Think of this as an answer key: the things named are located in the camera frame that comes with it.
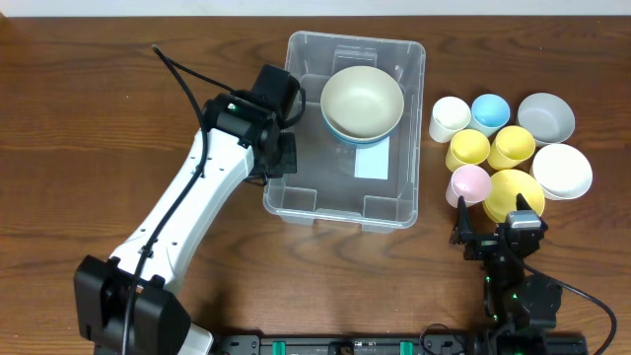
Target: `yellow bowl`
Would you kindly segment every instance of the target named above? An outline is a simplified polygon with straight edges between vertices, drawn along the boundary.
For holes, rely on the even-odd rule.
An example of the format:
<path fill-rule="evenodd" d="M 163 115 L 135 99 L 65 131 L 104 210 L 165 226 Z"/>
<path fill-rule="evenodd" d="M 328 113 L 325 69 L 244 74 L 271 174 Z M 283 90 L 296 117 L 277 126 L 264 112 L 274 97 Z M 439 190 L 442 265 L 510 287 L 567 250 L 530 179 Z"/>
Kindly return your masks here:
<path fill-rule="evenodd" d="M 504 222 L 506 215 L 517 211 L 517 194 L 521 193 L 530 208 L 541 216 L 545 197 L 539 183 L 530 175 L 513 169 L 503 170 L 491 177 L 493 190 L 484 200 L 484 211 L 495 222 Z"/>
<path fill-rule="evenodd" d="M 482 208 L 484 208 L 484 213 L 486 213 L 486 215 L 491 219 L 491 221 L 495 223 L 502 223 L 506 221 L 506 218 L 504 218 L 504 221 L 501 221 L 498 215 L 496 215 L 491 210 L 489 210 L 489 207 L 486 205 L 485 202 L 482 202 Z"/>

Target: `yellow cup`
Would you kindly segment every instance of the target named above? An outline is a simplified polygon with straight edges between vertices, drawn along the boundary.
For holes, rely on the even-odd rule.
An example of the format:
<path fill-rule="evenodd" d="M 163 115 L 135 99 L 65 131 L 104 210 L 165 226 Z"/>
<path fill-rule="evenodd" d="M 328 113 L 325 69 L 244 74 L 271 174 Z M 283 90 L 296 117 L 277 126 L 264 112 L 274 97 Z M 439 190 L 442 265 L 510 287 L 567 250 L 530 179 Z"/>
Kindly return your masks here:
<path fill-rule="evenodd" d="M 486 215 L 494 222 L 504 222 L 509 212 L 517 211 L 517 194 L 521 193 L 530 208 L 541 216 L 545 206 L 543 189 L 530 175 L 518 170 L 503 170 L 491 177 L 493 190 L 484 200 Z"/>
<path fill-rule="evenodd" d="M 519 126 L 502 128 L 491 145 L 489 165 L 495 170 L 510 169 L 534 153 L 532 134 Z"/>
<path fill-rule="evenodd" d="M 489 156 L 491 145 L 484 134 L 474 129 L 464 129 L 452 138 L 445 164 L 454 172 L 463 165 L 478 165 Z"/>

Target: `cable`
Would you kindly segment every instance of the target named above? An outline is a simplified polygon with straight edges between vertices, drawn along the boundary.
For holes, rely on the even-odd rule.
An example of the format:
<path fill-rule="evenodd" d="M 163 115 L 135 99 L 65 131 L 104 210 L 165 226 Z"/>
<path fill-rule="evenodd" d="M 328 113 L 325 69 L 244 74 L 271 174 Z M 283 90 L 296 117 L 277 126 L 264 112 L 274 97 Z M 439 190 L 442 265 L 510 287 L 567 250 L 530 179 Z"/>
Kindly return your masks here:
<path fill-rule="evenodd" d="M 524 267 L 524 269 L 528 270 L 530 273 L 549 278 L 550 280 L 552 280 L 552 282 L 554 282 L 557 285 L 563 287 L 564 289 L 566 289 L 566 290 L 568 290 L 570 292 L 573 292 L 573 293 L 575 293 L 575 294 L 587 299 L 588 301 L 593 302 L 595 305 L 597 305 L 600 308 L 602 308 L 609 315 L 609 319 L 611 320 L 611 328 L 609 329 L 609 336 L 604 341 L 602 346 L 594 353 L 594 355 L 602 354 L 604 352 L 604 350 L 607 349 L 609 344 L 611 344 L 611 341 L 613 341 L 613 337 L 615 336 L 615 332 L 618 329 L 618 320 L 616 319 L 615 314 L 613 313 L 611 308 L 608 305 L 606 305 L 603 301 L 599 300 L 598 298 L 596 298 L 596 297 L 594 297 L 594 296 L 592 296 L 592 295 L 590 295 L 590 294 L 588 294 L 586 292 L 583 292 L 583 291 L 575 288 L 574 286 L 568 285 L 568 284 L 566 284 L 563 281 L 559 281 L 559 280 L 555 279 L 554 277 L 550 277 L 550 276 L 544 274 L 543 272 L 535 269 L 534 267 L 529 266 L 522 259 L 519 259 L 515 255 L 515 253 L 509 247 L 508 241 L 506 239 L 504 239 L 503 241 L 504 241 L 504 247 L 506 247 L 506 250 L 508 251 L 508 255 L 513 259 L 514 262 L 516 262 L 517 264 L 522 265 Z"/>
<path fill-rule="evenodd" d="M 296 113 L 293 117 L 287 118 L 283 122 L 279 122 L 278 126 L 281 129 L 289 128 L 298 123 L 298 121 L 300 121 L 303 117 L 303 113 L 305 113 L 305 109 L 307 108 L 307 92 L 305 91 L 305 88 L 300 88 L 299 91 L 302 99 L 300 112 Z"/>
<path fill-rule="evenodd" d="M 188 73 L 188 74 L 190 74 L 190 75 L 194 76 L 195 78 L 201 79 L 201 80 L 203 80 L 203 81 L 205 81 L 205 82 L 208 82 L 208 83 L 210 83 L 210 84 L 216 85 L 216 86 L 218 86 L 218 87 L 220 87 L 220 88 L 224 88 L 224 89 L 228 90 L 229 92 L 233 92 L 233 91 L 235 90 L 235 89 L 233 89 L 233 88 L 229 87 L 228 85 L 222 84 L 222 83 L 220 83 L 220 82 L 218 82 L 218 81 L 216 81 L 216 80 L 210 79 L 209 77 L 206 77 L 206 76 L 203 76 L 203 75 L 201 75 L 201 74 L 199 74 L 199 73 L 197 73 L 197 72 L 194 72 L 194 71 L 192 71 L 192 70 L 190 70 L 190 69 L 186 68 L 185 66 L 183 66 L 183 65 L 181 65 L 181 64 L 179 64 L 179 63 L 177 63 L 176 61 L 174 61 L 174 60 L 172 60 L 172 59 L 170 59 L 170 58 L 168 58 L 168 60 L 170 61 L 170 63 L 171 63 L 171 64 L 172 64 L 175 68 L 177 68 L 177 69 L 179 69 L 179 70 L 181 70 L 181 71 L 183 71 L 183 72 L 186 72 L 186 73 Z"/>
<path fill-rule="evenodd" d="M 427 325 L 427 327 L 425 327 L 425 329 L 423 329 L 423 331 L 421 332 L 421 336 L 419 336 L 419 342 L 421 343 L 421 347 L 423 348 L 423 351 L 425 351 L 426 353 L 430 354 L 430 355 L 438 355 L 435 352 L 433 352 L 432 350 L 428 349 L 425 347 L 425 333 L 427 332 L 427 330 L 429 330 L 431 327 L 433 326 L 441 326 L 443 328 L 445 328 L 451 336 L 454 337 L 454 339 L 457 341 L 458 344 L 460 344 L 460 346 L 462 347 L 462 351 L 466 351 L 466 347 L 464 346 L 464 343 L 457 338 L 456 333 L 449 328 L 448 326 L 442 324 L 442 323 L 431 323 L 429 325 Z"/>
<path fill-rule="evenodd" d="M 134 299 L 136 297 L 136 288 L 138 287 L 138 283 L 140 281 L 140 274 L 142 273 L 142 269 L 145 265 L 145 261 L 147 261 L 147 257 L 149 257 L 151 253 L 151 248 L 153 244 L 158 239 L 160 232 L 162 232 L 167 222 L 169 222 L 169 219 L 171 218 L 171 216 L 173 216 L 173 214 L 175 213 L 175 211 L 177 210 L 181 202 L 184 200 L 188 192 L 192 189 L 197 179 L 199 177 L 203 177 L 204 166 L 206 165 L 206 159 L 208 156 L 208 130 L 206 130 L 204 121 L 202 119 L 201 110 L 199 109 L 199 105 L 197 104 L 195 97 L 190 92 L 190 90 L 188 89 L 188 86 L 186 85 L 186 83 L 184 83 L 183 79 L 175 71 L 173 61 L 168 59 L 156 45 L 152 45 L 152 48 L 156 52 L 156 54 L 158 54 L 160 59 L 162 59 L 165 65 L 167 65 L 171 73 L 174 75 L 175 79 L 177 80 L 181 88 L 186 93 L 186 96 L 190 100 L 190 104 L 193 106 L 193 109 L 195 110 L 195 115 L 197 116 L 197 120 L 199 121 L 199 126 L 202 131 L 202 135 L 201 135 L 202 136 L 202 152 L 201 152 L 201 160 L 199 164 L 197 165 L 197 168 L 195 169 L 195 173 L 193 173 L 193 176 L 190 178 L 190 180 L 188 181 L 184 189 L 181 191 L 179 196 L 175 199 L 174 203 L 171 205 L 171 207 L 169 208 L 165 216 L 160 220 L 160 223 L 158 223 L 158 225 L 156 226 L 156 229 L 151 234 L 151 237 L 149 237 L 147 244 L 145 244 L 145 246 L 142 247 L 142 252 L 140 254 L 140 258 L 138 259 L 138 264 L 136 265 L 136 270 L 134 271 L 134 274 L 131 279 L 131 285 L 129 287 L 129 297 L 127 298 L 127 305 L 125 308 L 125 318 L 124 318 L 123 335 L 122 335 L 122 349 L 121 349 L 122 355 L 127 354 L 127 348 L 129 347 L 129 330 L 131 327 L 132 309 L 133 309 Z"/>

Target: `cup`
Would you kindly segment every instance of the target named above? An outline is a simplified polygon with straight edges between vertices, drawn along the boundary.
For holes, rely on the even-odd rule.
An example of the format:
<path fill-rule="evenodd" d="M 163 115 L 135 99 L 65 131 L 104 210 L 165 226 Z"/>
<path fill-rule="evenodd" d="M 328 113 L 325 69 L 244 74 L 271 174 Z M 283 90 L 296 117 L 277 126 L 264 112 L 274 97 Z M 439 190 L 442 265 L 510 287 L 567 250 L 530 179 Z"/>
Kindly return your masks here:
<path fill-rule="evenodd" d="M 538 93 L 522 101 L 517 112 L 517 124 L 532 134 L 537 147 L 561 143 L 574 132 L 575 117 L 570 106 L 561 98 Z"/>
<path fill-rule="evenodd" d="M 510 169 L 534 153 L 532 135 L 522 127 L 508 126 L 500 130 L 491 145 L 489 165 L 495 170 Z"/>
<path fill-rule="evenodd" d="M 491 177 L 484 169 L 466 165 L 452 174 L 445 197 L 453 208 L 457 208 L 457 200 L 463 196 L 466 207 L 469 207 L 483 201 L 492 189 Z"/>
<path fill-rule="evenodd" d="M 471 121 L 471 110 L 463 100 L 445 97 L 438 100 L 432 108 L 430 136 L 439 143 L 449 142 Z"/>
<path fill-rule="evenodd" d="M 452 172 L 467 164 L 478 165 L 486 160 L 490 150 L 491 145 L 484 134 L 473 129 L 464 129 L 452 138 L 445 164 Z"/>
<path fill-rule="evenodd" d="M 541 184 L 548 199 L 574 199 L 592 185 L 592 166 L 578 149 L 567 144 L 550 144 L 534 156 L 530 174 Z"/>
<path fill-rule="evenodd" d="M 530 175 L 518 170 L 504 170 L 491 177 L 493 190 L 484 200 L 486 215 L 496 223 L 504 222 L 509 212 L 517 210 L 517 195 L 521 193 L 530 208 L 541 216 L 545 207 L 543 190 Z"/>
<path fill-rule="evenodd" d="M 501 97 L 485 94 L 475 99 L 471 106 L 471 114 L 471 121 L 466 127 L 478 130 L 488 137 L 508 123 L 511 108 Z"/>

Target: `white bowl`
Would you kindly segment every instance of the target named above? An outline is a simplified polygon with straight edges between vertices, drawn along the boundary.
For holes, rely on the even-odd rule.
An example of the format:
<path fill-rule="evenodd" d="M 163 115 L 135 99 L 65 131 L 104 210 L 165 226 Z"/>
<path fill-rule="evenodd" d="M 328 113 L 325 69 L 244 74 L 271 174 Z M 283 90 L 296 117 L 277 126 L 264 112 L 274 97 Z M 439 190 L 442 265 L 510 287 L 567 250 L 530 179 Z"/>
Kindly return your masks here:
<path fill-rule="evenodd" d="M 530 174 L 549 199 L 574 199 L 592 185 L 594 174 L 588 159 L 567 144 L 550 144 L 534 156 Z"/>
<path fill-rule="evenodd" d="M 354 66 L 333 75 L 322 90 L 320 107 L 329 129 L 355 144 L 377 142 L 403 114 L 403 93 L 386 72 Z"/>

